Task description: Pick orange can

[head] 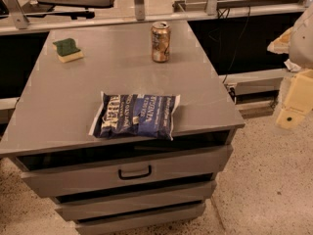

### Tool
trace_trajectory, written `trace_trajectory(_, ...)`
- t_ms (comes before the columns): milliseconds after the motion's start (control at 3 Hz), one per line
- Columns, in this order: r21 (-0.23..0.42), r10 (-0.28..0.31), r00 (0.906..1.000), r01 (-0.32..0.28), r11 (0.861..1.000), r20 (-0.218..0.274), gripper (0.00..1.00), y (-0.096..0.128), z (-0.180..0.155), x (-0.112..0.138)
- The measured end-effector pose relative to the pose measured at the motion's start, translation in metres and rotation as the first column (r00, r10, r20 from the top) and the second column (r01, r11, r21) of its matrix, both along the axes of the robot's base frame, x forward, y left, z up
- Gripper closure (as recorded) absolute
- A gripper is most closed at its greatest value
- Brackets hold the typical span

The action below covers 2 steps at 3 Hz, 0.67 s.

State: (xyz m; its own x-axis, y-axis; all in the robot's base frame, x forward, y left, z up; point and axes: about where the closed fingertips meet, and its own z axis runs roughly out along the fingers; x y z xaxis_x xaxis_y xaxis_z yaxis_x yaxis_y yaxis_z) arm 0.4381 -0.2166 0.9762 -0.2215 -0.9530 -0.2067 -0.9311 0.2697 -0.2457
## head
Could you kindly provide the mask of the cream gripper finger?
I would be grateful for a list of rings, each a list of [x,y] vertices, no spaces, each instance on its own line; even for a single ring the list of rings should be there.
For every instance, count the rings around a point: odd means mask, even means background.
[[[283,129],[298,126],[313,110],[313,70],[305,70],[289,79],[276,125]]]
[[[290,27],[274,41],[271,41],[267,50],[275,54],[287,54],[290,48],[291,31],[292,28]]]

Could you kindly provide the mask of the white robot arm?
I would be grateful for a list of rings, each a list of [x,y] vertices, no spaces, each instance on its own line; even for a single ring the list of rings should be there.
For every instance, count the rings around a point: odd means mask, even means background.
[[[290,79],[290,87],[283,99],[276,125],[293,129],[313,110],[313,4],[267,50],[288,54],[288,68],[299,69]]]

